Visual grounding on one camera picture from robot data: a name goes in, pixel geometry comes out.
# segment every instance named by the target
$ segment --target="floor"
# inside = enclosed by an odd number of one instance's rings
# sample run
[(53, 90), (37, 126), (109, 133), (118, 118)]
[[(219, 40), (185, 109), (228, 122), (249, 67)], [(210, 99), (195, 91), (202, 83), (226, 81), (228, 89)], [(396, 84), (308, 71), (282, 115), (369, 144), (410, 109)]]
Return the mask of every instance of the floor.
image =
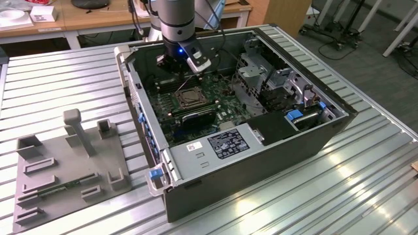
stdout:
[[(322, 9), (326, 0), (314, 0), (314, 6)], [(340, 1), (334, 1), (330, 9), (333, 14)], [(356, 3), (349, 6), (342, 22), (348, 21)], [(362, 8), (354, 27), (358, 28), (362, 20), (369, 13), (368, 8)], [(364, 42), (358, 49), (342, 60), (334, 61), (325, 58), (318, 53), (318, 48), (330, 42), (330, 38), (318, 35), (314, 32), (305, 36), (300, 35), (297, 40), (324, 61), (342, 74), (342, 76), (381, 104), (392, 114), (416, 131), (418, 132), (418, 80), (412, 78), (398, 66), (396, 53), (385, 58), (384, 51), (397, 37), (393, 31), (398, 23), (377, 15), (362, 33)], [(410, 32), (406, 41), (418, 36), (418, 33)], [(353, 50), (345, 48), (337, 51), (325, 47), (322, 52), (332, 58), (338, 58)], [(418, 64), (418, 51), (412, 61)]]

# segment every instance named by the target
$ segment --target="power supply label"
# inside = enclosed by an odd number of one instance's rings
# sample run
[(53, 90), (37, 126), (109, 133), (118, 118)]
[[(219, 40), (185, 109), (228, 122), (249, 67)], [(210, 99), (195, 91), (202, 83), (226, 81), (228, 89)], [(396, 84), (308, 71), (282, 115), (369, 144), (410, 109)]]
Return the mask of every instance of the power supply label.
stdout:
[(210, 137), (209, 142), (214, 148), (218, 158), (221, 159), (225, 159), (250, 149), (250, 146), (242, 138), (238, 129)]

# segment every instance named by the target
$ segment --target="circuit board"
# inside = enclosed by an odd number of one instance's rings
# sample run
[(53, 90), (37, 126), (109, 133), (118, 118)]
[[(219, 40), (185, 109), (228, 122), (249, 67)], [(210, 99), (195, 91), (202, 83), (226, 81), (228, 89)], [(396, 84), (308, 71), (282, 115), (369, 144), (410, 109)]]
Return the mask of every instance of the circuit board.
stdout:
[[(217, 133), (225, 126), (240, 125), (252, 118), (232, 90), (230, 78), (206, 75), (201, 85), (166, 94), (150, 94), (149, 98), (171, 147)], [(211, 110), (215, 119), (210, 125), (179, 130), (187, 115)]]

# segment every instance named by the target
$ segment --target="barcode label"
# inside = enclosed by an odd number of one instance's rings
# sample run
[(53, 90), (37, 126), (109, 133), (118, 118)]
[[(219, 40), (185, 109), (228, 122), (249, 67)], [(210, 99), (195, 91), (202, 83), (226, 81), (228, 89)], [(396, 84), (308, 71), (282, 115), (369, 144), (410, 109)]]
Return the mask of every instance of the barcode label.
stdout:
[(50, 31), (61, 31), (62, 28), (45, 28), (45, 29), (39, 29), (38, 32), (50, 32)]

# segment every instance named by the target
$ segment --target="motherboard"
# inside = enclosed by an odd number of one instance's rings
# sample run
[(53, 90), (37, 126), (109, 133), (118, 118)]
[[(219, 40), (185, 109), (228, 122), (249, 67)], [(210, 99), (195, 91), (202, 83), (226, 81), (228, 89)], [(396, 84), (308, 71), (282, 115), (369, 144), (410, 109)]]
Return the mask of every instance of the motherboard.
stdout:
[(226, 130), (252, 115), (232, 89), (232, 76), (209, 74), (150, 89), (149, 98), (170, 146)]

